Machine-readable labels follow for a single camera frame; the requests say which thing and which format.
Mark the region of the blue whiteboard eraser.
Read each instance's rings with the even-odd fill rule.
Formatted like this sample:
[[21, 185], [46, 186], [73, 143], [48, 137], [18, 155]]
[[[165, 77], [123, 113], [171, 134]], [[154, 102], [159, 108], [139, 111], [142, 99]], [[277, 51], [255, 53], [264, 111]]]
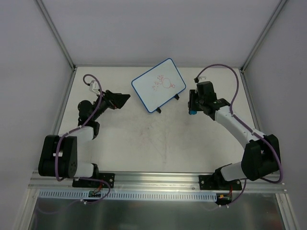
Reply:
[[189, 114], [190, 114], [190, 115], [195, 115], [196, 113], [197, 113], [197, 111], [194, 111], [194, 110], [190, 110], [190, 111], [189, 111]]

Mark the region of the blue framed whiteboard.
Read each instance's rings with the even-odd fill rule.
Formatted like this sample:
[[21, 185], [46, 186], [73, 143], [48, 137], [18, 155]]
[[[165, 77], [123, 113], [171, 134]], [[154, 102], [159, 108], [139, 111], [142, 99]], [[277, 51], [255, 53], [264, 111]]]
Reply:
[[131, 85], [149, 113], [157, 111], [187, 87], [171, 58], [133, 79]]

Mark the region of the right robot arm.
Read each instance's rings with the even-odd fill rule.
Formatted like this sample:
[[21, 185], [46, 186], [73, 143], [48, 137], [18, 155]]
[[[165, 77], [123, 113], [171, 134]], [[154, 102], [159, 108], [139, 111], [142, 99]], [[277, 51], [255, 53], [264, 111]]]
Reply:
[[267, 175], [281, 170], [278, 138], [250, 128], [234, 112], [232, 103], [217, 98], [210, 81], [197, 83], [196, 89], [189, 91], [188, 108], [190, 115], [203, 112], [222, 125], [244, 150], [240, 162], [222, 166], [214, 172], [214, 182], [219, 189], [226, 189], [237, 179], [264, 180]]

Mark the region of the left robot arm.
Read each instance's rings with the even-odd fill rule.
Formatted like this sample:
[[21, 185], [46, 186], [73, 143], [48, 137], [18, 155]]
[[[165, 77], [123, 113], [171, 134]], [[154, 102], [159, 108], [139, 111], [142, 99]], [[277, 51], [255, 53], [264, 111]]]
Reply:
[[100, 183], [97, 164], [78, 159], [78, 148], [99, 134], [100, 124], [96, 121], [107, 109], [121, 109], [129, 94], [113, 93], [109, 90], [100, 93], [91, 103], [81, 101], [78, 126], [63, 135], [47, 135], [44, 140], [38, 165], [38, 173], [44, 177], [55, 177], [58, 181], [66, 178], [83, 178], [90, 187]]

